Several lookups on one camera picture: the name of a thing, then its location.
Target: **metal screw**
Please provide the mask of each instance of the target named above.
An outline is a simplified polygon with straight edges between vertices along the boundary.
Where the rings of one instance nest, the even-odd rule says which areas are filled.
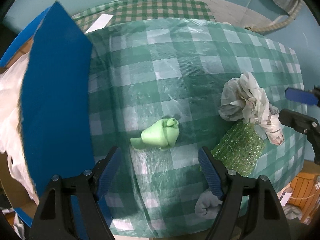
[[[262,179],[263,181],[267,181],[268,177],[266,175],[260,175],[260,179]]]
[[[83,174],[84,174],[85,176],[89,176],[89,175],[91,175],[91,173],[92,173],[92,170],[85,170],[85,171],[83,172]]]
[[[51,178],[53,181],[57,181],[58,179],[60,179],[60,176],[59,175],[54,175],[52,176]]]
[[[228,170],[228,174],[234,176],[237,174],[237,172],[235,170]]]

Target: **gray towel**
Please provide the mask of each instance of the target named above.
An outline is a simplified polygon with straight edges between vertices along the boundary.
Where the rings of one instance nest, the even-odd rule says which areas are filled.
[[[222,201],[208,189],[200,195],[195,206],[195,213],[204,219],[215,219],[221,203]]]

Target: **gray cloth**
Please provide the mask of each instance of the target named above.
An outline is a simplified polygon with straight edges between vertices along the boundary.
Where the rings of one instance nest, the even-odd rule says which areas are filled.
[[[18,236],[20,236],[20,238],[22,240],[25,240],[25,236],[24,236],[24,225],[22,220],[20,219],[20,217],[18,216],[18,214],[16,213],[14,216],[14,220],[13,220],[13,228],[14,231],[17,233]]]
[[[302,218],[302,210],[296,206],[287,204],[283,207],[283,211],[287,219],[298,218],[299,220],[301,220]]]
[[[213,195],[210,190],[203,192],[195,206],[195,213],[204,219],[215,219],[218,215],[222,201]]]

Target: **white cloth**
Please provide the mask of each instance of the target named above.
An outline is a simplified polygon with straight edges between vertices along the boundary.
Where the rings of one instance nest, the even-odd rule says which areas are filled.
[[[210,190],[203,192],[195,206],[197,216],[204,219],[215,219],[218,215],[222,201],[213,195]]]
[[[225,83],[218,112],[226,121],[244,118],[246,123],[257,123],[275,145],[284,141],[279,110],[269,103],[266,91],[259,87],[250,72],[244,72],[240,78],[232,78]]]
[[[39,204],[34,183],[28,172],[20,133],[20,91],[29,63],[29,53],[21,56],[0,76],[0,152],[7,152],[10,175]]]

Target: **cardboard box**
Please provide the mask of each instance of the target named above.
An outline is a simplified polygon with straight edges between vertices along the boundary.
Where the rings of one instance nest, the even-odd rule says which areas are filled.
[[[88,116],[91,50],[90,41],[55,2],[0,60],[0,67],[9,68],[30,52],[20,95],[21,137],[39,197],[53,175],[77,176],[94,166]],[[6,154],[0,154],[0,181],[13,208],[31,226],[37,206],[11,178]]]

